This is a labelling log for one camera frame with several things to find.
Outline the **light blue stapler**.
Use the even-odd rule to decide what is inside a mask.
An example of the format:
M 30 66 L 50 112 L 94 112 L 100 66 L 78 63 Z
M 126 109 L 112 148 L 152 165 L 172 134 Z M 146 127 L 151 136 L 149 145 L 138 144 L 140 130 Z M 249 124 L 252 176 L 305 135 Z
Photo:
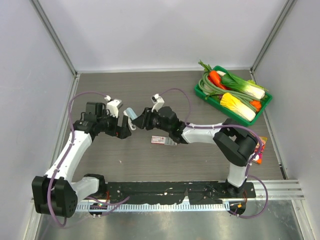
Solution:
M 137 127 L 132 123 L 133 120 L 135 120 L 138 116 L 136 115 L 135 111 L 128 107 L 123 111 L 123 114 L 128 117 L 128 126 L 132 131 L 135 131 Z

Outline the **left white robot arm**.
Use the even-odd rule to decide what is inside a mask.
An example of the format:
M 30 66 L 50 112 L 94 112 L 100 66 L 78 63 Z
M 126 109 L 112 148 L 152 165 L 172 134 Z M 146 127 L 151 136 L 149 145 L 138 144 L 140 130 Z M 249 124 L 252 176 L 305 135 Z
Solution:
M 84 153 L 100 133 L 119 139 L 131 136 L 127 116 L 118 125 L 121 105 L 119 99 L 86 104 L 83 118 L 72 125 L 67 143 L 55 163 L 44 176 L 35 176 L 31 183 L 37 213 L 70 218 L 78 202 L 89 196 L 100 200 L 106 195 L 103 175 L 88 173 L 78 182 L 72 179 Z

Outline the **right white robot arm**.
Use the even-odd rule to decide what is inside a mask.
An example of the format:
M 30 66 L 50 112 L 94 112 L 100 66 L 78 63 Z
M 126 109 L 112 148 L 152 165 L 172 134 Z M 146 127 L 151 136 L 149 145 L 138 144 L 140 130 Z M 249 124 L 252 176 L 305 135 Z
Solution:
M 199 125 L 180 120 L 169 107 L 153 110 L 146 107 L 141 115 L 127 108 L 126 114 L 139 129 L 159 129 L 177 144 L 215 144 L 229 161 L 226 179 L 226 193 L 233 198 L 244 192 L 252 159 L 258 154 L 256 147 L 262 147 L 261 138 L 249 128 L 236 124 L 231 118 L 223 123 Z

